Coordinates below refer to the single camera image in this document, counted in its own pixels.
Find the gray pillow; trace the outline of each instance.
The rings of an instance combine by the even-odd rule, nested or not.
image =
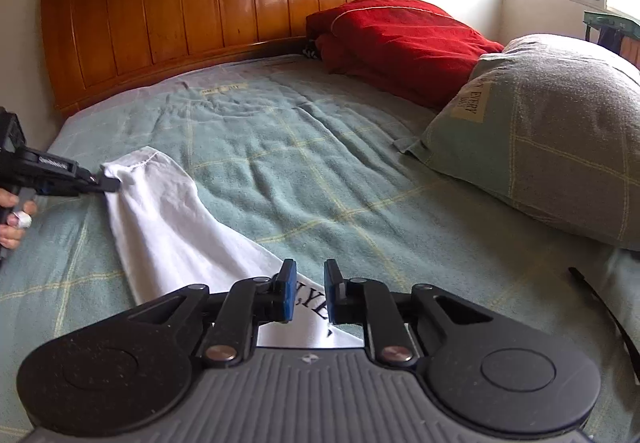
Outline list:
[[[640,249],[640,74],[600,46],[512,40],[409,150],[545,223]]]

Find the bed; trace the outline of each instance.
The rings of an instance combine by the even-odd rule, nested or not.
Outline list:
[[[432,282],[575,341],[602,370],[586,432],[626,441],[640,407],[613,324],[566,271],[577,266],[635,340],[640,261],[551,229],[426,168],[394,143],[429,110],[299,55],[305,16],[351,0],[42,0],[56,107],[53,153],[97,170],[152,146],[196,181],[220,222],[322,280],[398,291]],[[44,198],[0,271],[0,442],[30,428],[15,373],[44,341],[131,307],[104,197]]]

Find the white cloth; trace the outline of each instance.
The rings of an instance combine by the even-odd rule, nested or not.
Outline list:
[[[122,182],[106,194],[111,230],[137,303],[193,283],[211,293],[237,280],[280,270],[282,261],[244,235],[216,221],[198,199],[196,184],[169,156],[143,147],[104,165]],[[258,330],[258,345],[357,347],[362,341],[330,326],[322,286],[298,274],[292,322]]]

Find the red fabric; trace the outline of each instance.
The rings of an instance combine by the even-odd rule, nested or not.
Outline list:
[[[417,0],[357,0],[306,18],[330,72],[356,76],[422,106],[442,109],[483,53],[503,46]]]

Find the ribbed gray surface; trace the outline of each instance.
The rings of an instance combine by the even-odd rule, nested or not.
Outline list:
[[[82,443],[37,429],[24,443]],[[407,372],[382,369],[363,349],[259,348],[210,370],[161,421],[99,443],[497,443],[448,419]],[[546,443],[591,443],[573,432]]]

